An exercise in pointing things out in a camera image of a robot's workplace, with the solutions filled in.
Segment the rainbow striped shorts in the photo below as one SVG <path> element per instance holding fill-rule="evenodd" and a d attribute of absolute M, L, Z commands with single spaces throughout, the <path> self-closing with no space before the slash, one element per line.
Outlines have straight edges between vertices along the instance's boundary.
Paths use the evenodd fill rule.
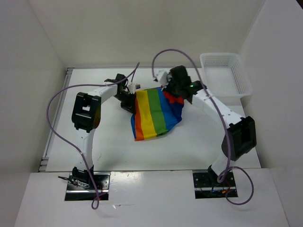
<path fill-rule="evenodd" d="M 167 134 L 182 121 L 184 99 L 156 87 L 137 91 L 134 106 L 134 140 L 149 140 Z"/>

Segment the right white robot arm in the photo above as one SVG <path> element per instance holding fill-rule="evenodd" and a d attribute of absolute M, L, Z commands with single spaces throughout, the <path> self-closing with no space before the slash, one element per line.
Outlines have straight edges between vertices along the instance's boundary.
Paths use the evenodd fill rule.
<path fill-rule="evenodd" d="M 207 170 L 208 182 L 213 186 L 220 185 L 234 162 L 256 146 L 255 121 L 250 116 L 243 117 L 232 111 L 212 95 L 200 80 L 192 81 L 183 65 L 159 72 L 154 80 L 170 95 L 187 100 L 222 125 L 225 133 L 222 151 Z"/>

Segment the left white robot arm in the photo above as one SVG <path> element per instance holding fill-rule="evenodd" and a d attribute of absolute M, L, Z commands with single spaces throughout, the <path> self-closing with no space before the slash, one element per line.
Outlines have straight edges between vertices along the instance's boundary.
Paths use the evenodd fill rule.
<path fill-rule="evenodd" d="M 84 189 L 94 185 L 92 146 L 95 130 L 101 121 L 101 105 L 114 97 L 120 101 L 122 109 L 135 113 L 134 89 L 129 89 L 127 84 L 126 76 L 117 74 L 115 79 L 106 79 L 101 87 L 92 92 L 79 92 L 76 95 L 71 121 L 77 134 L 76 149 L 80 152 L 82 160 L 74 166 L 72 176 L 68 178 L 72 184 L 79 184 Z"/>

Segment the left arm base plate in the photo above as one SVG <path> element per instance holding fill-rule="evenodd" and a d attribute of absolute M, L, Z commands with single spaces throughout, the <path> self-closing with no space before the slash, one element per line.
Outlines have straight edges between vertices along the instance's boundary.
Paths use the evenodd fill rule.
<path fill-rule="evenodd" d="M 92 183 L 83 183 L 79 180 L 72 179 L 67 182 L 65 192 L 65 201 L 92 201 L 96 198 L 97 194 Z M 109 198 L 109 183 L 110 173 L 107 172 L 94 172 L 93 178 L 95 180 L 100 201 L 107 201 Z"/>

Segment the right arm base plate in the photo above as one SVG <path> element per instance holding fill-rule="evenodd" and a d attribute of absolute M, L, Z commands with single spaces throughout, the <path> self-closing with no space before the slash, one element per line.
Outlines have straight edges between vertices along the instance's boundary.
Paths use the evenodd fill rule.
<path fill-rule="evenodd" d="M 236 183 L 232 172 L 227 174 L 223 183 L 213 183 L 206 170 L 193 171 L 193 182 L 196 199 L 213 199 L 228 197 L 238 197 Z"/>

